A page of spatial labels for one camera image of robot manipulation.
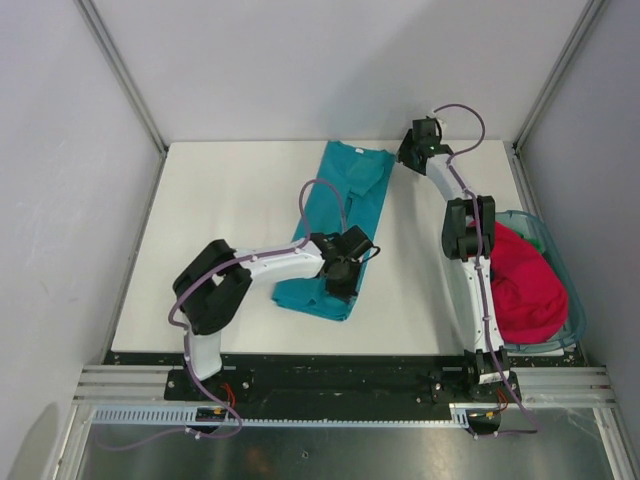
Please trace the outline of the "teal t-shirt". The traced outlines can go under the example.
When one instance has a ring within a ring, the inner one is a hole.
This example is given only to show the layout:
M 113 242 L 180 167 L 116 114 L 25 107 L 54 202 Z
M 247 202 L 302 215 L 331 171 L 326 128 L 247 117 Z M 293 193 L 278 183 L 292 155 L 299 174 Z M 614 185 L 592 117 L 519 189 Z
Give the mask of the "teal t-shirt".
M 315 184 L 304 211 L 312 233 L 340 233 L 359 226 L 375 237 L 395 160 L 385 150 L 369 150 L 330 141 L 316 176 L 329 184 Z M 333 321 L 346 320 L 357 298 L 342 300 L 325 291 L 321 278 L 278 283 L 272 300 L 281 308 Z

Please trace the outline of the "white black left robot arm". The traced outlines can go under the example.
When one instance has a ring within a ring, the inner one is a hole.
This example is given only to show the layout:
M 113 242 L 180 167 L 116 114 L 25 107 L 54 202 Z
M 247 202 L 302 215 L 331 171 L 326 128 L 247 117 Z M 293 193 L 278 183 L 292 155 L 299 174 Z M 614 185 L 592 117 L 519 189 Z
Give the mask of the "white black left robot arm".
M 358 226 L 343 233 L 311 233 L 278 247 L 236 250 L 223 239 L 211 242 L 176 278 L 175 315 L 186 319 L 185 361 L 191 369 L 186 387 L 197 398 L 214 397 L 221 387 L 221 334 L 239 310 L 245 296 L 262 284 L 289 282 L 303 287 L 293 298 L 294 310 L 308 308 L 329 314 L 351 309 L 359 293 L 366 262 L 380 248 Z

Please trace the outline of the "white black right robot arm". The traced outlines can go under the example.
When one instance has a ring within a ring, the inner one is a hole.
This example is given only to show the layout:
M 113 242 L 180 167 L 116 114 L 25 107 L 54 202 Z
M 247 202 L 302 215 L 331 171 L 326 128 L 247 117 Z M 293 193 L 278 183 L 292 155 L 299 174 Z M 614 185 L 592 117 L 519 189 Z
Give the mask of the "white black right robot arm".
M 509 384 L 510 374 L 490 285 L 496 208 L 491 196 L 473 191 L 456 169 L 455 157 L 433 116 L 414 120 L 397 152 L 397 161 L 431 180 L 446 202 L 441 232 L 444 270 L 470 367 L 461 376 L 461 388 L 469 399 L 484 401 L 497 385 Z

